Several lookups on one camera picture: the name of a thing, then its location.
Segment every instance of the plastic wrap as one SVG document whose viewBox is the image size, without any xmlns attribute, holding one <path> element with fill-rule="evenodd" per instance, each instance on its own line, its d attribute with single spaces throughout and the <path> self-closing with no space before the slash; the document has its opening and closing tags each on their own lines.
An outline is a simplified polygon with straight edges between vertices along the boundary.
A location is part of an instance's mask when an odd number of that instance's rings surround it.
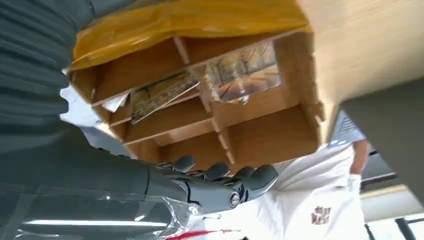
<svg viewBox="0 0 424 240">
<path fill-rule="evenodd" d="M 100 65 L 172 36 L 219 38 L 310 32 L 296 0 L 173 0 L 137 7 L 140 2 L 81 31 L 71 68 Z"/>
<path fill-rule="evenodd" d="M 0 236 L 14 240 L 166 239 L 187 232 L 203 219 L 198 205 L 165 196 L 80 190 L 59 194 L 50 187 L 49 192 L 0 191 Z"/>
<path fill-rule="evenodd" d="M 247 103 L 251 94 L 280 85 L 271 43 L 230 53 L 206 67 L 206 83 L 215 101 Z"/>
</svg>

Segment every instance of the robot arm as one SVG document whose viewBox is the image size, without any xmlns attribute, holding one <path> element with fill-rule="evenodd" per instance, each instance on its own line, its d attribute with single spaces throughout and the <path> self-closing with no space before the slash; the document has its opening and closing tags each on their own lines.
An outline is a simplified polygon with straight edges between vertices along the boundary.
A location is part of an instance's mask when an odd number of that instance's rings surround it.
<svg viewBox="0 0 424 240">
<path fill-rule="evenodd" d="M 60 120 L 68 111 L 59 94 L 69 84 L 62 69 L 72 63 L 77 32 L 132 2 L 0 1 L 0 239 L 2 230 L 3 239 L 26 231 L 13 223 L 28 216 L 23 212 L 41 189 L 164 196 L 213 213 L 261 196 L 276 181 L 271 166 L 224 177 L 219 170 L 186 173 L 194 162 L 179 167 L 122 159 L 91 147 L 77 127 Z M 1 192 L 16 196 L 16 204 L 8 205 Z"/>
</svg>

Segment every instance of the metal screw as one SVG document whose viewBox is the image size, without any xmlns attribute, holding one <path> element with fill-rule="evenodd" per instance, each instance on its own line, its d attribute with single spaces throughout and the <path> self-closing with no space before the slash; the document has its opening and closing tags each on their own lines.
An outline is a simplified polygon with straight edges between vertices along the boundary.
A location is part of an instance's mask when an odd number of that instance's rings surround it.
<svg viewBox="0 0 424 240">
<path fill-rule="evenodd" d="M 233 191 L 231 195 L 229 196 L 229 206 L 231 208 L 237 207 L 240 203 L 240 196 L 236 191 Z"/>
</svg>

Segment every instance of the wooden compartment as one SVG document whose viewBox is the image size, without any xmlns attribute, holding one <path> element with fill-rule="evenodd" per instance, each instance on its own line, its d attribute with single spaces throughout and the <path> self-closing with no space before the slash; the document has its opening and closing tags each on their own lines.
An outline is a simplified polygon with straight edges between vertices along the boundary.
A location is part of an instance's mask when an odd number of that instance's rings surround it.
<svg viewBox="0 0 424 240">
<path fill-rule="evenodd" d="M 173 37 L 148 49 L 74 73 L 75 88 L 93 105 L 110 130 L 138 159 L 173 162 L 184 155 L 196 169 L 217 162 L 231 171 L 259 167 L 313 153 L 324 120 L 315 84 L 312 35 L 264 33 L 223 38 Z M 205 64 L 230 52 L 272 43 L 281 84 L 257 92 L 247 104 L 212 101 Z M 114 113 L 101 104 L 172 74 L 188 71 L 200 81 L 194 88 L 136 124 L 131 105 Z"/>
</svg>

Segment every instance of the clear plastic sleeve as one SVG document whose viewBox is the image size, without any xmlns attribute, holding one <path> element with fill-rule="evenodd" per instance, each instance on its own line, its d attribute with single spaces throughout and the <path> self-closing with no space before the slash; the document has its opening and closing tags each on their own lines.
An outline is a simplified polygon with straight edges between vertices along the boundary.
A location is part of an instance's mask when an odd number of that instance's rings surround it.
<svg viewBox="0 0 424 240">
<path fill-rule="evenodd" d="M 247 103 L 249 95 L 281 83 L 270 42 L 211 61 L 205 79 L 215 101 L 242 104 Z"/>
<path fill-rule="evenodd" d="M 187 232 L 203 219 L 198 205 L 165 196 L 80 190 L 63 194 L 51 188 L 48 192 L 0 191 L 0 236 L 14 240 L 166 239 Z"/>
</svg>

